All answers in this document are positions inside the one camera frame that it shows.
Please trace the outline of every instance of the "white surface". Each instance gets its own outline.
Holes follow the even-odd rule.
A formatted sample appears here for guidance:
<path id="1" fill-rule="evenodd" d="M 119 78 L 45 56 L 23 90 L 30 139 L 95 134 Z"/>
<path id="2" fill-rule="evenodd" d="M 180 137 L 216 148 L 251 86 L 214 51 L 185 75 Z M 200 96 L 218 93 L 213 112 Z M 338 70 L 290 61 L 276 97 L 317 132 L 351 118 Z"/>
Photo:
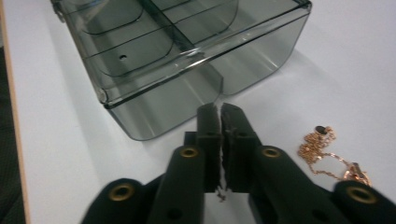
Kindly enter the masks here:
<path id="1" fill-rule="evenodd" d="M 396 202 L 396 2 L 313 3 L 288 62 L 222 100 L 242 107 L 264 144 L 288 151 L 307 174 L 298 146 L 316 125 L 333 126 L 338 139 L 327 151 L 358 162 Z M 129 139 L 98 103 L 50 1 L 3 4 L 31 223 L 79 223 L 108 182 L 161 174 L 194 119 L 152 141 Z M 327 189 L 334 183 L 309 176 Z M 206 201 L 205 223 L 252 223 L 239 195 Z"/>

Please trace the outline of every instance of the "gold chain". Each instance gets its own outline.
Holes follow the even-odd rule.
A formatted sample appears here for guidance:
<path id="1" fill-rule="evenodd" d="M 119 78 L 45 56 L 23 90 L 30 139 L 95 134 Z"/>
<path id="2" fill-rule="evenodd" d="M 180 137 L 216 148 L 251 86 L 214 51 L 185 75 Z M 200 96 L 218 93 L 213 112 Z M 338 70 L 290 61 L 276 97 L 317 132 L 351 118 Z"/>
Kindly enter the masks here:
<path id="1" fill-rule="evenodd" d="M 335 155 L 334 153 L 324 153 L 323 149 L 328 147 L 330 143 L 336 139 L 335 131 L 332 127 L 318 126 L 315 128 L 313 133 L 305 136 L 305 144 L 300 145 L 298 155 L 305 160 L 309 166 L 309 170 L 314 175 L 328 175 L 337 180 L 355 180 L 365 185 L 371 186 L 370 179 L 365 172 L 362 172 L 359 165 L 356 162 L 348 162 L 342 157 Z M 333 157 L 342 162 L 346 167 L 346 172 L 343 177 L 339 177 L 332 172 L 323 170 L 315 170 L 313 165 L 322 160 L 324 157 Z"/>

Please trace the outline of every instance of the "gray translucent container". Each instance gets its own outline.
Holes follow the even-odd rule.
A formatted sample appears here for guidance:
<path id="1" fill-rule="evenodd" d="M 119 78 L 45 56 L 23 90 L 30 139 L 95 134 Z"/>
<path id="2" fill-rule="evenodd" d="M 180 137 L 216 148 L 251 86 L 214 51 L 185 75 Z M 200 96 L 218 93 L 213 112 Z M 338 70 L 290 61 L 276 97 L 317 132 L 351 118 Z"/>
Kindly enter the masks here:
<path id="1" fill-rule="evenodd" d="M 289 58 L 305 0 L 57 0 L 100 102 L 135 140 L 195 116 Z"/>

